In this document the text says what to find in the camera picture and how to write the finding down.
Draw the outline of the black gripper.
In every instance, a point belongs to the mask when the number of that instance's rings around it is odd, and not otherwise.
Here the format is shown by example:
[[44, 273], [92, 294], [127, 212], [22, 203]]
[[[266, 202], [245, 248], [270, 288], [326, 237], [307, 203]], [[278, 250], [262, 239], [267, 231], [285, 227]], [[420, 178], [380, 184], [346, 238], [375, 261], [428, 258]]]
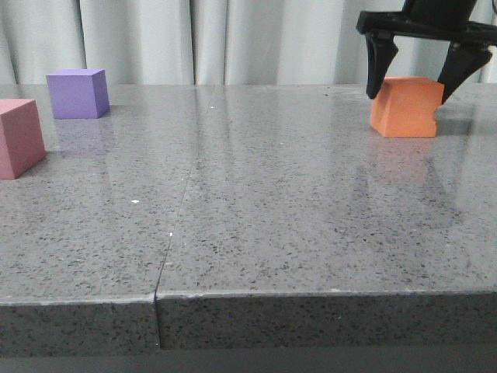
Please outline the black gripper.
[[496, 27], [470, 20], [475, 1], [406, 1], [400, 11], [362, 11], [356, 24], [365, 34], [368, 76], [366, 94], [375, 99], [398, 53], [395, 36], [450, 42], [437, 79], [443, 84], [442, 103], [492, 58]]

